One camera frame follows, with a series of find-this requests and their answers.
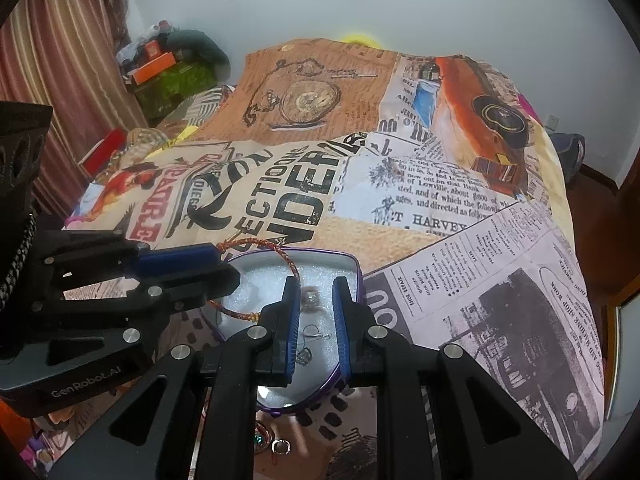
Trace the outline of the crystal flower brooch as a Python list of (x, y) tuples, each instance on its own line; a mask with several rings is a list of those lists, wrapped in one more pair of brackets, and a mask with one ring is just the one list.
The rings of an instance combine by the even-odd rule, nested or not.
[(271, 429), (259, 420), (256, 420), (254, 432), (254, 453), (260, 454), (262, 452), (269, 451), (272, 440), (273, 433)]

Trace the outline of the red gift box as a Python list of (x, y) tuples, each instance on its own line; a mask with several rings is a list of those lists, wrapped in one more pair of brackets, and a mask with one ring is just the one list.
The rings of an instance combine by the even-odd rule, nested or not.
[(112, 155), (126, 144), (126, 139), (127, 133), (122, 128), (115, 128), (90, 148), (80, 160), (79, 166), (89, 177), (94, 178), (108, 164)]

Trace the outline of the printed newspaper-pattern bedspread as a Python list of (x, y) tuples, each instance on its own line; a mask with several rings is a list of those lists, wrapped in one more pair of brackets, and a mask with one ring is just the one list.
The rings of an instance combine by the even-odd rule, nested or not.
[(155, 248), (227, 243), (254, 310), (288, 267), (316, 286), (339, 252), (375, 319), (458, 344), (573, 464), (601, 443), (600, 339), (561, 165), (512, 81), (463, 55), (324, 39), (252, 53), (189, 140), (106, 181), (73, 230)]

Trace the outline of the orange box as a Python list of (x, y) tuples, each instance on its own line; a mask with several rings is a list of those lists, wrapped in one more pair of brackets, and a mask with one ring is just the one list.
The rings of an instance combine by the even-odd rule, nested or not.
[(162, 53), (157, 58), (153, 58), (152, 61), (134, 70), (132, 72), (132, 79), (140, 86), (140, 84), (144, 84), (145, 81), (152, 79), (175, 64), (176, 59), (171, 52)]

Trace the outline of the striped red curtain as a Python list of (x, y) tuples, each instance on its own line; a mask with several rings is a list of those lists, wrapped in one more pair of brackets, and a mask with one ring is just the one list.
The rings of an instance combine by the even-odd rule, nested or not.
[(35, 198), (67, 217), (89, 178), (80, 160), (107, 133), (144, 125), (117, 51), (128, 0), (20, 0), (1, 27), (1, 97), (52, 107)]

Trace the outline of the dark blue backpack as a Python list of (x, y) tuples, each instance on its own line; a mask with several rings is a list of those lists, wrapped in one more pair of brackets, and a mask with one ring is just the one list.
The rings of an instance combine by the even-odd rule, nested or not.
[(569, 184), (582, 168), (586, 140), (579, 133), (552, 133), (550, 139), (559, 157), (564, 181)]

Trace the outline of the white wall socket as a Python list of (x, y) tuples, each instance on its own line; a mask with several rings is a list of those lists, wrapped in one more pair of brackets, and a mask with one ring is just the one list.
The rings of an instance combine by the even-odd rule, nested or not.
[(546, 119), (546, 122), (544, 123), (544, 128), (550, 131), (555, 131), (556, 128), (558, 128), (559, 121), (559, 118), (557, 118), (556, 116), (549, 115)]

